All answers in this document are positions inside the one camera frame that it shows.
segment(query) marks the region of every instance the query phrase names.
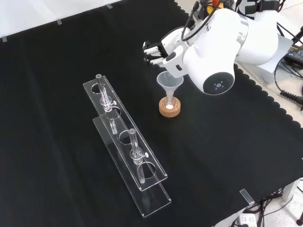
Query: rack hole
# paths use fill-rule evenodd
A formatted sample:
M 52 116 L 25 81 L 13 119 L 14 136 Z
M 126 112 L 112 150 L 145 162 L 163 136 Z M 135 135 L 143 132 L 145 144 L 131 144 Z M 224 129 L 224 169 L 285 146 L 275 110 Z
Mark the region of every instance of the rack hole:
M 121 110 L 116 106 L 114 106 L 111 111 L 105 113 L 105 116 L 111 120 L 117 119 L 118 117 L 120 117 L 120 115 Z
M 120 133 L 119 140 L 122 144 L 125 145 L 131 144 L 131 138 L 129 138 L 128 130 L 125 130 L 122 133 Z
M 91 91 L 95 94 L 100 94 L 100 90 L 99 90 L 99 87 L 98 87 L 98 84 L 94 84 L 92 87 L 91 87 Z
M 141 163 L 138 168 L 138 175 L 144 179 L 149 179 L 156 174 L 156 167 L 151 162 L 143 162 Z

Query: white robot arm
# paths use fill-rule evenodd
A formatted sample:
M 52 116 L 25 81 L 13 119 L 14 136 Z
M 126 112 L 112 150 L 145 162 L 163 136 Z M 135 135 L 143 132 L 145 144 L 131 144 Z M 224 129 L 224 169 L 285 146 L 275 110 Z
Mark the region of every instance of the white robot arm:
M 202 29 L 203 21 L 192 31 L 186 28 L 185 40 L 195 34 L 190 39 L 183 41 L 183 28 L 178 28 L 156 47 L 144 43 L 143 51 L 146 56 L 153 55 L 152 60 L 146 59 L 150 64 L 165 67 L 176 78 L 188 74 L 202 92 L 218 95 L 234 84 L 235 60 L 254 65 L 271 60 L 278 47 L 276 18 L 277 10 L 256 12 L 251 20 L 220 9 Z

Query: white wall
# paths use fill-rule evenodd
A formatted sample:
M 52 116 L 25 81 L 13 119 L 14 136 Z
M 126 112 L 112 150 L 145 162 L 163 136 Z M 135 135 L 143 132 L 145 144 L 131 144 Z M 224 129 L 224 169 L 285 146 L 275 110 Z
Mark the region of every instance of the white wall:
M 0 37 L 120 0 L 0 0 Z

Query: white powder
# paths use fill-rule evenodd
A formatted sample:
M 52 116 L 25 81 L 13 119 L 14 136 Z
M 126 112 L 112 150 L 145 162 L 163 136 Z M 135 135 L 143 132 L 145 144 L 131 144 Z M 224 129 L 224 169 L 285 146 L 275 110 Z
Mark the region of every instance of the white powder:
M 174 108 L 174 106 L 173 106 L 172 104 L 168 104 L 168 105 L 166 105 L 166 109 L 171 110 L 172 108 Z

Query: electrical outlet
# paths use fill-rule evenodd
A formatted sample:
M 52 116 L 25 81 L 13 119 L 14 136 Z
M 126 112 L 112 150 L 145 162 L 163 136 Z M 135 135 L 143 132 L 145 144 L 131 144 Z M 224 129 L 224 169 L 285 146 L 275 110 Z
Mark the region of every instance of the electrical outlet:
M 238 217 L 239 225 L 248 225 L 248 227 L 257 227 L 256 216 L 254 214 L 240 214 Z

